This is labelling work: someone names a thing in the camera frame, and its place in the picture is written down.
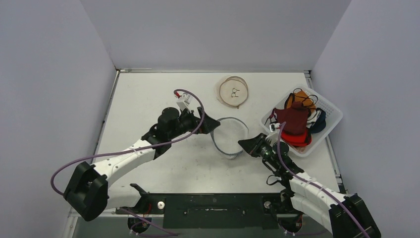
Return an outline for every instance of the gray ring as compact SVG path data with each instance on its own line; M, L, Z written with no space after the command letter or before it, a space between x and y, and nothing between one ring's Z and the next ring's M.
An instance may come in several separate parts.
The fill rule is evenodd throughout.
M240 123L242 123L248 130L249 130L249 128L247 127L247 125L243 122L243 121L241 121L241 120L239 120L239 119L237 119L237 118L234 118L234 117L226 117L226 118L219 118L219 119L217 119L217 121L222 121L222 120L225 120L225 119L234 119L234 120L237 120L237 121L239 121ZM211 140L213 141L213 144L214 144L214 146L216 147L216 149L220 152L220 153L222 153L222 154L224 154L224 155L228 155L228 156L235 156L235 155L239 155L239 154L241 154L242 152L243 152L243 150L241 150L241 151L239 151L238 153L233 153L233 154L229 154L229 153L226 153L226 152L224 152L224 151L222 151L218 146L217 146L217 144L216 144L216 141L214 140L214 134L213 134L213 131L212 132L210 132L210 136L211 136Z

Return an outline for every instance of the laundry basket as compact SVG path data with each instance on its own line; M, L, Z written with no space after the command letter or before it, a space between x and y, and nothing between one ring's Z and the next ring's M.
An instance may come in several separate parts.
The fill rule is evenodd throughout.
M325 99L319 93L315 92L314 90L299 84L295 87L291 88L289 92L287 92L281 99L281 101L277 105L273 105L273 107L261 118L260 124L261 126L270 133L269 121L264 124L267 118L271 115L271 111L273 108L277 109L284 109L284 103L286 102L287 98L296 88L302 89L307 95L316 95L318 97L318 101L315 103L317 108L321 108L326 113L326 127L320 133L312 134L312 142L305 147L294 147L290 146L290 151L299 157L306 157L308 156L326 137L327 135L334 129L334 127L339 123L339 121L343 118L343 113L338 109L334 104L330 101Z

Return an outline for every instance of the tabletop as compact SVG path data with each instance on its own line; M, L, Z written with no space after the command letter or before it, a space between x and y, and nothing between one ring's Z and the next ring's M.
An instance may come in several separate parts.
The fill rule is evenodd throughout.
M215 84L229 75L242 77L249 88L249 97L239 109L221 104L214 94ZM177 108L173 95L177 88L196 94L206 113L214 119L239 118L248 126L249 137L255 137L264 132L258 122L261 117L297 84L307 84L303 73L121 73L97 153L121 151L137 141L157 122L164 108ZM196 116L197 106L193 100L190 108L195 109ZM290 157L318 182L338 191L325 141L308 157L299 158L291 153ZM227 159L215 149L210 135L193 135L173 144L156 160L127 173L114 185L136 183L152 193L280 192L284 189L280 184L265 184L271 174L261 158L242 153Z

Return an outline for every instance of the gray floor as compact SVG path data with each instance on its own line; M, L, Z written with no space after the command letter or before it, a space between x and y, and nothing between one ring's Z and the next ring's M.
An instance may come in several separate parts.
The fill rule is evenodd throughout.
M162 224L162 218L155 218L153 222ZM304 226L300 233L310 233L322 230L322 226L310 218L304 218ZM285 236L281 229L278 230L262 230L261 228L245 228L245 229L174 229L177 233L181 233L180 238L279 238L293 237ZM127 218L96 218L91 222L85 222L78 219L76 230L73 238L132 238L129 236L127 227ZM145 234L162 234L157 229L151 229ZM302 238L332 238L328 232L319 236L299 236Z

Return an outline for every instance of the clear plastic container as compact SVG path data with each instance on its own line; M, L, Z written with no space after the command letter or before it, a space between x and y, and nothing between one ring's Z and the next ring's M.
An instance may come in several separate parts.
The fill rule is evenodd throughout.
M299 84L294 86L290 89L289 92L287 92L284 97L282 97L282 100L277 104L273 105L273 107L268 111L260 120L260 125L267 131L267 133L270 133L270 129L268 128L269 122L267 122L266 125L264 125L265 120L271 115L271 111L273 108L277 109L284 109L284 103L286 102L287 98L291 93L293 93L293 90L296 88L301 88L307 95L316 95L318 97L318 101L315 103L315 106L317 108L321 108L326 113L326 127L324 130L322 130L320 133L312 134L312 142L305 147L294 147L292 145L289 145L290 151L299 156L299 157L306 157L308 156L326 137L327 135L334 129L334 127L339 123L339 121L343 118L343 113L338 109L334 104L332 104L330 101L325 99L323 96L321 96L319 93L315 92L314 90Z

